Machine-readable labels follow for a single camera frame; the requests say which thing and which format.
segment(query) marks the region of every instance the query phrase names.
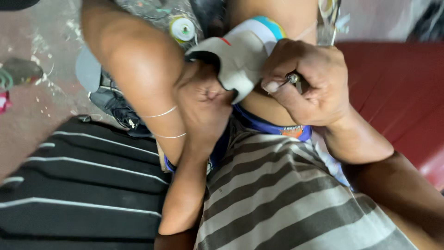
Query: fingernail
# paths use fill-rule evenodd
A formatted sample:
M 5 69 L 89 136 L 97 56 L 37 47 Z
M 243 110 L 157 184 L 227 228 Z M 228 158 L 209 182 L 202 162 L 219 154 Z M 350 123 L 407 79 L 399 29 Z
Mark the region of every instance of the fingernail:
M 268 93 L 274 93 L 279 89 L 279 83 L 275 82 L 275 81 L 271 81 L 267 84 L 265 84 L 262 88 L 267 91 Z

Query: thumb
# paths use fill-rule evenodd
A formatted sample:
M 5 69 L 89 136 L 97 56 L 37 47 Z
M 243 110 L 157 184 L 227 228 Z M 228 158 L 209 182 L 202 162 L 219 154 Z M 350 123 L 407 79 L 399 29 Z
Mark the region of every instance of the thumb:
M 290 83 L 263 82 L 262 88 L 288 111 L 295 108 L 303 109 L 309 105 L 309 102 L 299 93 L 297 88 Z

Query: black sneaker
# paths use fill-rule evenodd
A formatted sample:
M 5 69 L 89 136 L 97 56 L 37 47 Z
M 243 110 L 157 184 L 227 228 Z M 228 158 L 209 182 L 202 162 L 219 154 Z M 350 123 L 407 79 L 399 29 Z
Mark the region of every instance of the black sneaker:
M 101 86 L 97 92 L 89 93 L 89 99 L 106 114 L 111 115 L 133 137 L 152 137 L 144 122 L 127 103 L 122 93 L 113 87 Z

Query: striped shirt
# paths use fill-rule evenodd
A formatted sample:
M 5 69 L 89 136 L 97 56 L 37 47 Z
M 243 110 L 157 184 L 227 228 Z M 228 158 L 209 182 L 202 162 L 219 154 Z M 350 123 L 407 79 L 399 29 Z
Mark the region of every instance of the striped shirt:
M 244 131 L 219 165 L 195 249 L 416 249 L 372 199 L 329 174 L 311 141 Z

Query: dirty floor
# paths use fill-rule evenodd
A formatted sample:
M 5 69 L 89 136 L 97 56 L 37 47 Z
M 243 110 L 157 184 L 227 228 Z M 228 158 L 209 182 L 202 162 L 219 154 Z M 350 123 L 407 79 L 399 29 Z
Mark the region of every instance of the dirty floor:
M 344 0 L 341 16 L 350 14 L 345 25 L 349 31 L 339 34 L 338 40 L 402 42 L 429 2 Z M 13 106 L 0 116 L 0 180 L 73 115 L 90 114 L 96 121 L 117 126 L 89 101 L 75 76 L 75 61 L 84 43 L 80 5 L 80 0 L 41 0 L 23 11 L 0 12 L 0 63 L 13 56 L 33 56 L 48 76 L 38 85 L 19 86 L 10 92 Z

